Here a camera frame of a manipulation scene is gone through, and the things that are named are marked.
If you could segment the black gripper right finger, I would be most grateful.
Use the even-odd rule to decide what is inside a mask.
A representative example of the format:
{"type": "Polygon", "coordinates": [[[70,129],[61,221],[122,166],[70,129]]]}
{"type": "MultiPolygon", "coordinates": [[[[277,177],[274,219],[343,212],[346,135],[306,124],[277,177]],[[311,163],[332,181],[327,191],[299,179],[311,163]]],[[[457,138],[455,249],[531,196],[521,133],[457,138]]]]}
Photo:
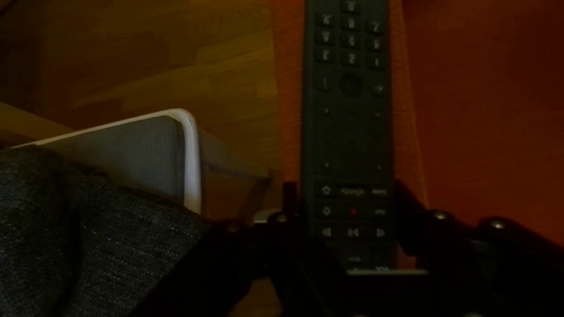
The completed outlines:
{"type": "Polygon", "coordinates": [[[564,249],[505,217],[464,225],[396,184],[397,239],[440,317],[564,317],[564,249]]]}

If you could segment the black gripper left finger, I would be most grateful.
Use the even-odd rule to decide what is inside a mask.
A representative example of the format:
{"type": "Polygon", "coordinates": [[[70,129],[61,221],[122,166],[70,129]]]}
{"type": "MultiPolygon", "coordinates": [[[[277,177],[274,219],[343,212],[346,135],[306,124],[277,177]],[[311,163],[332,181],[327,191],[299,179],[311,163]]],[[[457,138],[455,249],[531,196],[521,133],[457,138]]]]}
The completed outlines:
{"type": "Polygon", "coordinates": [[[330,317],[295,247],[299,186],[283,186],[283,210],[265,225],[219,223],[142,300],[131,317],[230,317],[258,281],[270,281],[281,317],[330,317]]]}

